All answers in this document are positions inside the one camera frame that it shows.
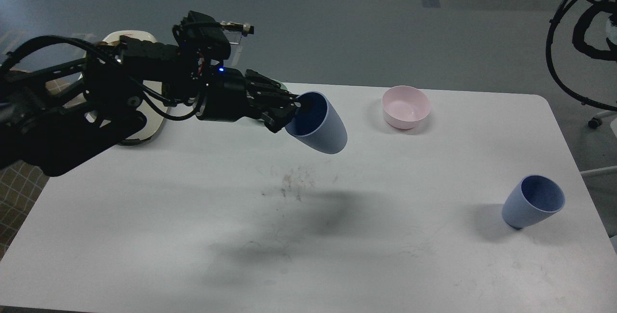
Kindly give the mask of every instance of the white table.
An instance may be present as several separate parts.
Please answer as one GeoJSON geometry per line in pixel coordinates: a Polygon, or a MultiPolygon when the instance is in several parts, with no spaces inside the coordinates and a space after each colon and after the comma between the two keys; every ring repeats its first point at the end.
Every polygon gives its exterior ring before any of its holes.
{"type": "Polygon", "coordinates": [[[0,262],[0,305],[99,313],[612,312],[617,256],[549,105],[432,91],[422,128],[379,87],[317,90],[349,134],[315,152],[253,120],[168,122],[53,178],[0,262]],[[528,174],[564,210],[522,231],[528,174]]]}

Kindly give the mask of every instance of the black cable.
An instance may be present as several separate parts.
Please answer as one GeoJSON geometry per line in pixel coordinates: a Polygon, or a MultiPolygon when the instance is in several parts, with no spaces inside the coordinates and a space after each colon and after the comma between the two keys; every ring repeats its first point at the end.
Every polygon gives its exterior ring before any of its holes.
{"type": "Polygon", "coordinates": [[[557,26],[559,25],[559,22],[562,20],[562,18],[568,12],[568,10],[570,8],[572,8],[572,6],[578,0],[572,0],[570,2],[568,2],[568,1],[569,0],[563,0],[562,1],[562,3],[559,5],[557,11],[555,12],[555,16],[550,21],[549,33],[548,33],[547,38],[546,38],[546,50],[545,50],[546,62],[547,62],[547,66],[549,68],[549,73],[550,73],[551,77],[553,77],[553,80],[557,83],[557,85],[563,91],[565,91],[565,93],[567,93],[570,97],[574,98],[575,100],[579,100],[583,104],[586,104],[586,105],[589,105],[589,106],[592,106],[592,107],[595,107],[595,108],[604,109],[604,110],[617,111],[617,107],[615,107],[615,106],[609,106],[608,104],[603,104],[602,102],[597,102],[595,100],[592,100],[591,98],[588,98],[588,97],[585,97],[583,95],[575,93],[575,91],[573,91],[572,89],[567,87],[564,84],[564,82],[562,82],[562,80],[557,75],[557,71],[555,70],[555,65],[553,64],[553,53],[552,53],[551,46],[553,45],[553,38],[555,36],[555,30],[557,29],[557,26]]]}
{"type": "Polygon", "coordinates": [[[593,47],[585,41],[585,34],[591,26],[593,19],[600,13],[613,14],[615,9],[610,0],[602,0],[589,7],[577,21],[572,33],[572,44],[577,51],[586,54],[595,60],[616,61],[617,55],[610,50],[601,50],[593,47]]]}
{"type": "Polygon", "coordinates": [[[190,111],[189,113],[181,115],[180,117],[176,117],[174,115],[169,115],[169,114],[165,113],[165,111],[163,111],[159,107],[157,107],[154,104],[154,102],[152,102],[152,100],[147,95],[145,95],[145,97],[144,97],[144,101],[148,104],[148,106],[150,106],[150,108],[152,108],[153,111],[155,111],[155,113],[157,113],[158,115],[161,115],[161,117],[164,117],[165,119],[173,120],[173,121],[176,121],[176,122],[181,122],[182,120],[187,120],[187,119],[191,118],[193,115],[195,115],[199,111],[199,106],[202,104],[204,99],[205,99],[205,91],[202,91],[202,93],[200,93],[199,101],[197,103],[197,106],[194,107],[193,110],[190,111]]]}
{"type": "MultiPolygon", "coordinates": [[[[62,37],[62,36],[38,36],[32,39],[29,39],[28,41],[26,41],[25,43],[17,47],[17,49],[15,49],[14,52],[9,52],[7,54],[8,58],[2,63],[2,65],[0,65],[0,78],[2,78],[12,67],[17,65],[17,63],[19,63],[29,54],[39,51],[40,49],[43,49],[45,47],[49,47],[51,45],[60,44],[60,43],[66,43],[66,44],[78,47],[90,53],[92,56],[99,58],[105,64],[110,64],[110,66],[116,67],[118,69],[122,69],[122,65],[119,62],[117,62],[115,58],[113,58],[109,54],[106,54],[106,52],[97,48],[95,45],[93,45],[90,42],[87,42],[87,41],[84,41],[78,38],[67,38],[67,37],[62,37]]],[[[143,85],[142,82],[135,80],[135,78],[131,77],[129,74],[126,74],[126,76],[129,78],[131,82],[135,83],[139,88],[143,89],[143,91],[145,91],[152,97],[156,98],[157,100],[160,100],[161,102],[170,103],[170,104],[174,103],[172,100],[169,100],[168,98],[163,97],[163,95],[158,94],[156,93],[156,91],[143,85]]],[[[13,85],[13,88],[17,88],[19,86],[20,86],[19,84],[15,84],[13,85]]],[[[7,94],[9,93],[10,92],[4,92],[4,93],[0,92],[0,98],[5,98],[7,94]]]]}

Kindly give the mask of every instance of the blue cup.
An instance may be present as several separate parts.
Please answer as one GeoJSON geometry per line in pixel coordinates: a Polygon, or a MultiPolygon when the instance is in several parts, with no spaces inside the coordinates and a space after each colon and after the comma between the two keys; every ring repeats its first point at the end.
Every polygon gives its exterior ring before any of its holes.
{"type": "Polygon", "coordinates": [[[300,142],[324,153],[338,153],[347,144],[347,131],[326,96],[309,91],[297,98],[302,107],[285,130],[300,142]]]}
{"type": "Polygon", "coordinates": [[[503,220],[518,230],[559,212],[566,199],[563,191],[547,177],[531,175],[512,190],[503,204],[503,220]]]}

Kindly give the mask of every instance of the pink bowl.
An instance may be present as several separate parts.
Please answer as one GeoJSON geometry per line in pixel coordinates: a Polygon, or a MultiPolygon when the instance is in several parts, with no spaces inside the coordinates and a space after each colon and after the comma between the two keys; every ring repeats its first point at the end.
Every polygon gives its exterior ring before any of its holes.
{"type": "Polygon", "coordinates": [[[420,124],[430,112],[426,95],[415,87],[399,85],[388,89],[381,98],[388,124],[409,130],[420,124]]]}

